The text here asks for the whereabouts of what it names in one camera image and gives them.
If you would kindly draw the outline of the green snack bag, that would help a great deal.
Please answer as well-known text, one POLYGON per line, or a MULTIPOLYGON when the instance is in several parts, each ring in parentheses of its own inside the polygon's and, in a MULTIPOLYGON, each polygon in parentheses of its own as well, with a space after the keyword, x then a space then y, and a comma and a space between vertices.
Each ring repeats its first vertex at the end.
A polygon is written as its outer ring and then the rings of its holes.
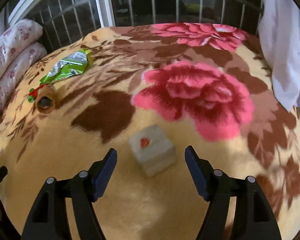
POLYGON ((53 84, 83 74, 92 62, 90 53, 90 49, 82 49, 62 58, 40 79, 40 85, 53 84))

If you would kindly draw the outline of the red green toy car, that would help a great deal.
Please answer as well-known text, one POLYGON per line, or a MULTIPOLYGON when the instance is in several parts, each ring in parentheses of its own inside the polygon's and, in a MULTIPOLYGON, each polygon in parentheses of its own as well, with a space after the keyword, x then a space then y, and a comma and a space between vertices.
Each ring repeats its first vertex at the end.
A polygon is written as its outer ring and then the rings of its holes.
POLYGON ((27 100, 28 102, 32 103, 36 100, 38 93, 40 92, 40 90, 45 86, 45 84, 40 85, 37 88, 31 88, 29 91, 29 94, 27 96, 27 100))

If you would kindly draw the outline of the white foam cube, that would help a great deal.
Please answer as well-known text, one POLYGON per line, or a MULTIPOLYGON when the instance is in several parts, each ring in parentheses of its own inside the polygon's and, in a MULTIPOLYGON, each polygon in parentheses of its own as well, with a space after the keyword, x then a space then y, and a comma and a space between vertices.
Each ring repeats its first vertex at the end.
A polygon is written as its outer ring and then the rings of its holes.
POLYGON ((175 145, 158 125, 148 126, 129 138, 134 158, 148 177, 153 177, 176 161, 175 145))

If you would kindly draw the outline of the floral white rolled quilt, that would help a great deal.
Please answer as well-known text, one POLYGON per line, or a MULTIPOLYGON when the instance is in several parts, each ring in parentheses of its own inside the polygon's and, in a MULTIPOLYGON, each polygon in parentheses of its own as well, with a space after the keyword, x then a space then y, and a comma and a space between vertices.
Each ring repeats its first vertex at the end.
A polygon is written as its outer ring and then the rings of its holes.
POLYGON ((28 69, 47 55, 42 26, 23 19, 0 36, 0 114, 28 69))

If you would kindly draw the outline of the yellow floral fleece blanket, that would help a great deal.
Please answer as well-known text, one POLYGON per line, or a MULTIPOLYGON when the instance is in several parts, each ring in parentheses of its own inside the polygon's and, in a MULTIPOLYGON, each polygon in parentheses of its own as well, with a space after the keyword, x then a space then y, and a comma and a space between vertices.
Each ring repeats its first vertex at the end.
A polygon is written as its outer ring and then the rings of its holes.
POLYGON ((262 187, 283 239, 300 231, 300 109, 274 96, 259 39, 220 24, 102 28, 8 74, 0 187, 22 232, 46 178, 117 150, 93 204, 107 239, 194 239, 208 204, 184 158, 262 187))

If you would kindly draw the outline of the white curtain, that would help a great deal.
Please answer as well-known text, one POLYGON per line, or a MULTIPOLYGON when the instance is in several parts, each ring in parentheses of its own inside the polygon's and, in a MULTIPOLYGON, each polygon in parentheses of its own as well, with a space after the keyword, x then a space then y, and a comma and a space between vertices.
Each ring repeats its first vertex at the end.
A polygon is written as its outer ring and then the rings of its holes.
POLYGON ((262 1, 258 33, 275 98, 288 111, 300 108, 300 9, 293 0, 262 1))

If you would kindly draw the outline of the white window frame with bars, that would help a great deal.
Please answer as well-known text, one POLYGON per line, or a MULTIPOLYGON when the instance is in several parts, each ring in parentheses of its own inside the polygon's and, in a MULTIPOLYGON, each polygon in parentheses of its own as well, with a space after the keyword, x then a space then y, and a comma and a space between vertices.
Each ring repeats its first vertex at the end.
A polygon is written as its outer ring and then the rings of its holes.
POLYGON ((262 11, 262 0, 7 0, 0 35, 23 18, 42 26, 40 41, 48 51, 102 27, 221 23, 257 34, 262 11))

